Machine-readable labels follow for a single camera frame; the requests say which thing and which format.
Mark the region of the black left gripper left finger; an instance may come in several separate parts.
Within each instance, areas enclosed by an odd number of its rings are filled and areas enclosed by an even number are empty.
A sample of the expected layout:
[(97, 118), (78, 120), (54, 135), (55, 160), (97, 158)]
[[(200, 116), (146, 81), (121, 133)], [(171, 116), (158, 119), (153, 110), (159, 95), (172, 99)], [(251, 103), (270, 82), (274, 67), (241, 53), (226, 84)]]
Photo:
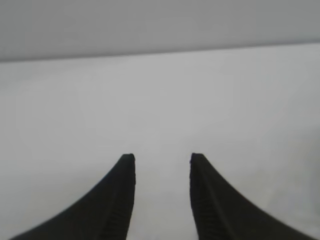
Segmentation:
[(123, 154), (87, 194), (15, 240), (125, 240), (135, 201), (136, 167)]

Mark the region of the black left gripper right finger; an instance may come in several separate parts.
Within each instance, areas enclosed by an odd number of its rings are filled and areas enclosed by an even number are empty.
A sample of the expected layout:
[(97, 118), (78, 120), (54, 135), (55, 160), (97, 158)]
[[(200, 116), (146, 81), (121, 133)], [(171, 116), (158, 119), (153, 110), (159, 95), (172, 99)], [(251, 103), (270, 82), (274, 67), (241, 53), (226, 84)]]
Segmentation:
[(202, 153), (190, 159), (189, 195), (200, 240), (309, 240), (238, 192)]

